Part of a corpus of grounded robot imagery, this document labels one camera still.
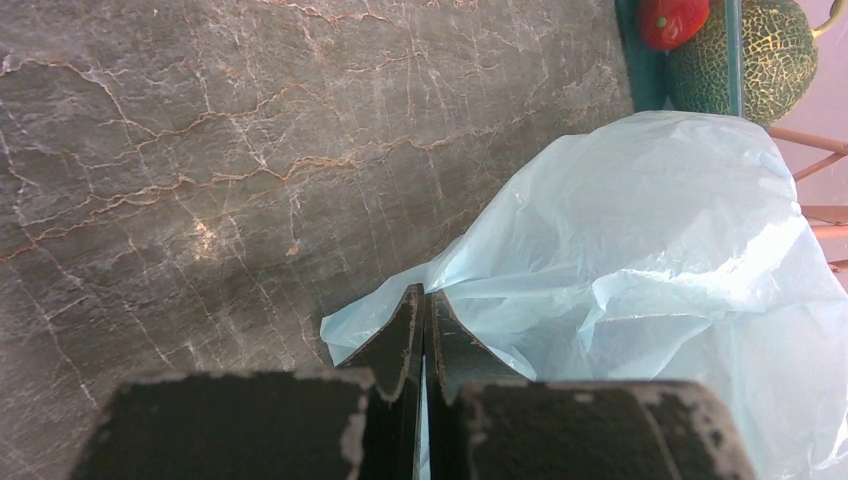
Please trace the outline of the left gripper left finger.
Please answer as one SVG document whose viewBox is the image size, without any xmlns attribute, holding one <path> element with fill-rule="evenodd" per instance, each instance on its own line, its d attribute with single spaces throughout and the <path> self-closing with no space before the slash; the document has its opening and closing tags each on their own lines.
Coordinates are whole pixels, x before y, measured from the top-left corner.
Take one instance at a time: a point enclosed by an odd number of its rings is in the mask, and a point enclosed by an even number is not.
<svg viewBox="0 0 848 480">
<path fill-rule="evenodd" d="M 424 291 L 335 367 L 123 383 L 73 479 L 414 479 Z"/>
</svg>

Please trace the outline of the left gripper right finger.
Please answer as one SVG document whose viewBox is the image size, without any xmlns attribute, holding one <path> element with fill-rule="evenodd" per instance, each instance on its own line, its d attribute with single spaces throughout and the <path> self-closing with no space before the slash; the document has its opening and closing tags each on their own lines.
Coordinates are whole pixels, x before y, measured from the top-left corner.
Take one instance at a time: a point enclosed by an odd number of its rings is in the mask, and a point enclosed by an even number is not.
<svg viewBox="0 0 848 480">
<path fill-rule="evenodd" d="M 752 479 L 728 408 L 688 381 L 532 381 L 426 296 L 435 479 Z"/>
</svg>

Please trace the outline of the light blue plastic bag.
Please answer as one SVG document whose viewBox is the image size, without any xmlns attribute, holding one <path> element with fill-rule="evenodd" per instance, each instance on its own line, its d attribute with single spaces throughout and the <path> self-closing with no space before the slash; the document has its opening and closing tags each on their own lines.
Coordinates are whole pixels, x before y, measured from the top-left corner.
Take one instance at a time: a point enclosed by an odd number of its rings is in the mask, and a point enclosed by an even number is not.
<svg viewBox="0 0 848 480">
<path fill-rule="evenodd" d="M 694 380 L 760 478 L 847 475 L 847 295 L 757 125 L 652 111 L 555 140 L 442 253 L 326 316 L 332 360 L 416 283 L 531 379 Z"/>
</svg>

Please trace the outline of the green netted fake melon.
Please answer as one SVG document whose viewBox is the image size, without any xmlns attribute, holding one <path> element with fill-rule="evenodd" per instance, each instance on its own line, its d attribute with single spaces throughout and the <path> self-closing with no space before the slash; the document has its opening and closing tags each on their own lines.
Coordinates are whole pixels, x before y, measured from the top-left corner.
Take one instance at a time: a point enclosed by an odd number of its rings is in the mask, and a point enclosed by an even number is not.
<svg viewBox="0 0 848 480">
<path fill-rule="evenodd" d="M 834 1 L 829 18 L 813 27 L 796 1 L 743 1 L 741 49 L 729 51 L 726 10 L 720 2 L 700 30 L 667 55 L 665 87 L 671 105 L 730 115 L 729 68 L 740 60 L 743 117 L 770 126 L 806 94 L 819 66 L 817 39 L 846 12 L 845 1 Z"/>
</svg>

